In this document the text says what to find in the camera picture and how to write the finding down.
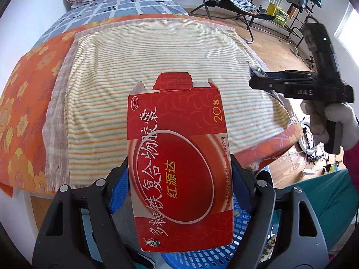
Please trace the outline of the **pink sleeve forearm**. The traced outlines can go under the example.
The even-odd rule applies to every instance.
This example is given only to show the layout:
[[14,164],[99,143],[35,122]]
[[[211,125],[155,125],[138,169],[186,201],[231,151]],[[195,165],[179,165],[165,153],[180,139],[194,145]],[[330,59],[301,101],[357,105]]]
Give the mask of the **pink sleeve forearm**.
[[352,180],[358,182],[359,143],[350,150],[344,152],[344,164],[349,171]]

